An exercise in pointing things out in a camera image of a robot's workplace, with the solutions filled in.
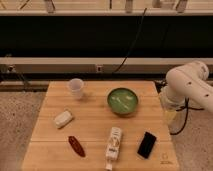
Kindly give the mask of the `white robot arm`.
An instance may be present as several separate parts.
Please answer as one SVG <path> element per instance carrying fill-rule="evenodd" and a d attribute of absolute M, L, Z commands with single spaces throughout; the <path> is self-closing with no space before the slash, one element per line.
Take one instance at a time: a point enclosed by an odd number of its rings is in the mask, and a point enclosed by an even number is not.
<path fill-rule="evenodd" d="M 208 77 L 209 69 L 201 61 L 174 67 L 167 72 L 167 85 L 159 93 L 167 124 L 172 123 L 177 115 L 176 110 L 185 103 L 186 98 L 213 113 L 213 87 L 206 82 Z"/>

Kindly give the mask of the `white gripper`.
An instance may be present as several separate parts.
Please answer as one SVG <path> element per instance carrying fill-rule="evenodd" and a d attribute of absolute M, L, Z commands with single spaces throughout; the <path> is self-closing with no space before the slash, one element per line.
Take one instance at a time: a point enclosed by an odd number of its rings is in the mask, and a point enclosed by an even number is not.
<path fill-rule="evenodd" d="M 159 93 L 159 98 L 164 109 L 166 123 L 170 125 L 177 115 L 176 110 L 185 104 L 185 97 L 171 87 L 163 87 Z"/>

